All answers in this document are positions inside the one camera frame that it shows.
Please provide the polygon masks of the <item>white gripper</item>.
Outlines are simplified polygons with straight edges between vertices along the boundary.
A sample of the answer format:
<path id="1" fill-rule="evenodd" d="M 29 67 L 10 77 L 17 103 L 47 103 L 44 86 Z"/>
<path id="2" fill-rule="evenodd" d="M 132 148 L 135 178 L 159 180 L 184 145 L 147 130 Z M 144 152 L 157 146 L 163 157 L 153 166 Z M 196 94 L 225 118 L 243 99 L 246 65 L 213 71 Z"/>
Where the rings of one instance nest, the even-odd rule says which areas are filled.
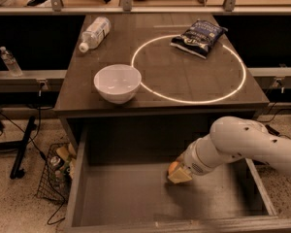
<path id="1" fill-rule="evenodd" d="M 214 153 L 214 146 L 209 141 L 198 139 L 191 143 L 184 153 L 177 157 L 178 162 L 193 174 L 204 176 L 214 170 L 211 155 Z M 183 167 L 175 167 L 168 170 L 168 179 L 172 183 L 186 183 L 192 180 L 191 173 Z"/>

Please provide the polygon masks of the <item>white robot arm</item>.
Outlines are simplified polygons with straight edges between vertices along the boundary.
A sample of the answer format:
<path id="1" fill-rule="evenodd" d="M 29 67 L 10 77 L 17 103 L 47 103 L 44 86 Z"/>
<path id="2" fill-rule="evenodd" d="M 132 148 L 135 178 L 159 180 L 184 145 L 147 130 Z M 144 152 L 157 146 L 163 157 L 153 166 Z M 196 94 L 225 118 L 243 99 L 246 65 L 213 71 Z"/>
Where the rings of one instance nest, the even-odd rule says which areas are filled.
<path id="1" fill-rule="evenodd" d="M 260 122 L 234 116 L 217 119 L 210 133 L 192 142 L 171 163 L 168 179 L 185 183 L 216 167 L 248 158 L 291 177 L 291 140 L 271 135 Z"/>

